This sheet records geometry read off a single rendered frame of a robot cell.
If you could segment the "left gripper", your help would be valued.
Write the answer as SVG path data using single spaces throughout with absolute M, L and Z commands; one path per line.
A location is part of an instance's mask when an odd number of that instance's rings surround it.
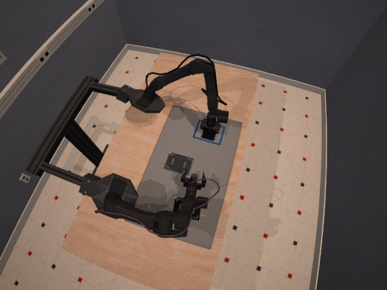
M 217 120 L 214 123 L 209 123 L 207 119 L 203 119 L 201 122 L 200 129 L 204 131 L 204 128 L 208 128 L 209 131 L 214 131 L 216 132 L 215 134 L 218 134 L 220 131 L 221 124 L 217 122 Z

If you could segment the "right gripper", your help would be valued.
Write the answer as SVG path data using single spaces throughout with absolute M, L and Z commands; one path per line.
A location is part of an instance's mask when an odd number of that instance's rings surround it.
M 181 181 L 184 183 L 183 184 L 183 187 L 187 187 L 186 189 L 186 193 L 190 193 L 192 192 L 193 194 L 196 195 L 197 193 L 197 190 L 201 190 L 202 187 L 205 187 L 206 185 L 206 180 L 202 180 L 202 183 L 197 183 L 197 182 L 194 182 L 194 183 L 188 183 L 190 178 L 186 178 L 186 173 L 187 172 L 187 169 L 186 171 L 184 172 L 184 174 L 181 176 Z

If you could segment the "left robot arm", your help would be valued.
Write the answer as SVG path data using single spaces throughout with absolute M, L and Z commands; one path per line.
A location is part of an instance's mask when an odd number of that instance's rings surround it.
M 136 104 L 143 108 L 147 108 L 158 97 L 158 94 L 155 92 L 162 89 L 164 86 L 186 76 L 204 73 L 207 92 L 207 107 L 209 110 L 207 113 L 207 121 L 209 123 L 214 123 L 217 118 L 219 123 L 227 123 L 229 112 L 222 111 L 218 109 L 217 106 L 218 98 L 216 94 L 215 74 L 213 74 L 213 65 L 210 63 L 211 62 L 202 59 L 194 59 L 186 66 L 182 66 L 181 68 L 166 75 L 156 77 L 149 84 L 150 87 L 146 87 L 144 94 L 136 101 Z

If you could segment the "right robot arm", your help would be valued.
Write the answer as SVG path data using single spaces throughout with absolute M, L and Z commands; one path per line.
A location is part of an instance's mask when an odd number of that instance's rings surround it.
M 108 211 L 113 213 L 121 214 L 109 214 L 104 213 L 106 216 L 111 218 L 120 218 L 126 219 L 131 222 L 138 223 L 136 220 L 144 223 L 146 227 L 152 230 L 155 233 L 160 235 L 175 235 L 184 231 L 188 225 L 191 212 L 193 208 L 197 208 L 205 204 L 209 198 L 198 196 L 192 192 L 186 193 L 185 197 L 182 199 L 181 208 L 179 212 L 162 210 L 158 213 L 144 211 L 138 208 L 131 207 L 124 202 L 121 198 L 126 186 L 126 181 L 114 177 L 111 181 L 111 185 L 108 191 L 108 194 L 105 195 L 103 201 L 104 206 L 102 211 Z M 122 190 L 120 190 L 122 188 Z M 195 199 L 196 198 L 196 199 Z M 105 209 L 104 209 L 105 208 Z M 185 213 L 185 214 L 181 214 Z M 188 215 L 189 214 L 189 215 Z M 174 223 L 187 223 L 187 224 L 174 224 Z M 172 229 L 172 225 L 174 228 Z M 141 224 L 140 224 L 141 225 Z M 180 231 L 180 232 L 172 232 Z

